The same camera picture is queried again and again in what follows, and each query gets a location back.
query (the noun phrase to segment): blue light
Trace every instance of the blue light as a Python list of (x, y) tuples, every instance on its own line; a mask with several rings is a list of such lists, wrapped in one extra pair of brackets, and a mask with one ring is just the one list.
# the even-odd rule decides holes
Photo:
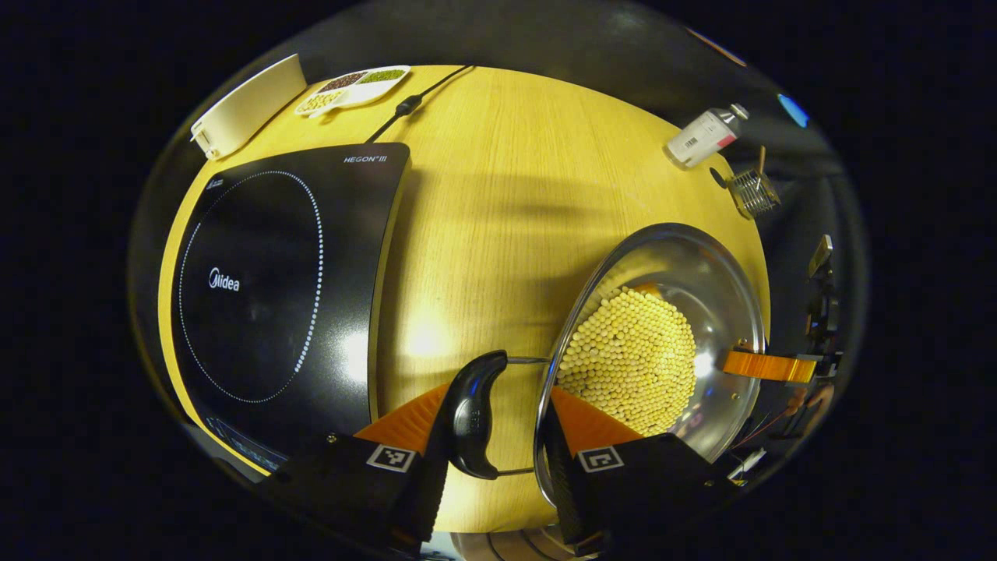
[(783, 104), (783, 109), (785, 109), (786, 112), (790, 114), (790, 117), (792, 117), (793, 120), (797, 122), (797, 125), (800, 125), (804, 129), (807, 127), (807, 121), (810, 120), (810, 116), (808, 116), (807, 112), (805, 112), (803, 109), (800, 109), (800, 106), (797, 105), (797, 102), (791, 100), (789, 97), (784, 96), (783, 94), (779, 94), (779, 103)]

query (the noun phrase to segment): induction cooker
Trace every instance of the induction cooker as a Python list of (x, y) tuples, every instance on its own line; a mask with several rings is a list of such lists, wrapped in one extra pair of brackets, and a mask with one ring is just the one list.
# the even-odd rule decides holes
[(161, 279), (170, 383), (256, 471), (377, 418), (381, 282), (409, 168), (398, 143), (283, 154), (211, 176), (177, 215)]

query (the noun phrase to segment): orange strip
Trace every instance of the orange strip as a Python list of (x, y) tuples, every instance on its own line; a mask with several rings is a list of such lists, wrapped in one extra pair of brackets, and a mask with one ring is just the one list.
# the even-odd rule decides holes
[(571, 457), (578, 450), (602, 448), (643, 438), (640, 433), (602, 412), (595, 405), (557, 386), (550, 392), (550, 401), (557, 410), (557, 418), (564, 431)]
[(367, 425), (354, 436), (426, 455), (430, 430), (449, 387), (449, 383), (434, 387)]
[(816, 367), (817, 363), (813, 360), (732, 350), (727, 355), (723, 370), (750, 378), (809, 383)]

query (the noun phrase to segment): yellow wooden tabletop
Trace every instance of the yellow wooden tabletop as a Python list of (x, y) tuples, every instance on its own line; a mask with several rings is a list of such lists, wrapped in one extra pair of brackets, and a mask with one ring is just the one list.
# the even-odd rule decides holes
[[(235, 154), (208, 162), (192, 184), (287, 152), (363, 143), (395, 106), (457, 66), (414, 67), (366, 106), (314, 120), (294, 108), (309, 87)], [(684, 223), (738, 260), (770, 325), (769, 280), (755, 223), (738, 214), (709, 168), (682, 172), (662, 147), (678, 128), (567, 82), (473, 68), (431, 94), (379, 142), (412, 150), (382, 292), (378, 405), (386, 413), (453, 379), (499, 348), (547, 356), (596, 265), (624, 238)], [(539, 365), (511, 365), (495, 384), (488, 457), (499, 470), (532, 465)], [(474, 479), (453, 466), (436, 530), (491, 532), (555, 520), (532, 474)]]

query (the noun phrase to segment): white tray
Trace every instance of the white tray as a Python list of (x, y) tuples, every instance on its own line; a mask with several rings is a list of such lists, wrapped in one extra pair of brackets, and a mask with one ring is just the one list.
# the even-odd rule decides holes
[[(364, 80), (364, 78), (366, 78), (371, 73), (374, 73), (374, 72), (383, 72), (383, 71), (386, 71), (386, 70), (401, 70), (403, 72), (403, 74), (401, 76), (399, 76), (398, 78), (395, 78), (394, 80), (381, 80), (379, 82), (371, 82), (369, 84), (361, 84), (360, 83), (360, 82), (362, 82)], [(317, 116), (319, 116), (319, 115), (321, 115), (323, 113), (326, 113), (326, 112), (328, 112), (328, 111), (330, 111), (332, 109), (335, 109), (335, 108), (343, 108), (343, 109), (345, 109), (345, 108), (349, 108), (349, 107), (356, 107), (356, 106), (359, 106), (359, 105), (364, 105), (364, 104), (371, 103), (371, 102), (373, 102), (373, 101), (381, 98), (382, 96), (384, 96), (388, 92), (390, 92), (392, 88), (394, 88), (396, 85), (398, 85), (399, 82), (401, 82), (402, 80), (404, 80), (405, 77), (409, 75), (409, 71), (411, 71), (411, 70), (412, 70), (411, 66), (395, 65), (395, 66), (382, 66), (382, 67), (379, 67), (379, 68), (370, 68), (370, 69), (367, 69), (367, 70), (360, 71), (360, 72), (363, 72), (364, 75), (361, 76), (360, 79), (357, 80), (356, 82), (354, 82), (353, 84), (350, 84), (349, 86), (343, 86), (342, 88), (336, 88), (336, 89), (333, 89), (333, 90), (327, 90), (325, 92), (322, 92), (322, 94), (325, 95), (325, 94), (329, 94), (331, 92), (342, 91), (343, 92), (342, 95), (340, 95), (339, 98), (336, 99), (336, 101), (334, 101), (334, 102), (332, 102), (332, 103), (330, 103), (328, 105), (316, 108), (316, 109), (309, 109), (309, 110), (302, 110), (301, 109), (304, 105), (306, 105), (308, 103), (309, 100), (311, 100), (313, 97), (315, 97), (316, 95), (318, 95), (319, 90), (321, 90), (322, 88), (324, 88), (325, 84), (328, 84), (329, 82), (332, 82), (334, 80), (338, 80), (338, 79), (342, 78), (343, 76), (349, 76), (350, 74), (356, 74), (356, 72), (347, 72), (346, 74), (343, 74), (342, 76), (337, 76), (336, 78), (333, 78), (332, 80), (326, 81), (322, 85), (322, 88), (319, 88), (318, 90), (315, 90), (315, 93), (311, 94), (310, 96), (308, 96), (307, 98), (305, 98), (300, 104), (298, 104), (298, 107), (294, 110), (294, 114), (295, 115), (301, 115), (301, 116), (308, 115), (308, 116), (317, 117)]]

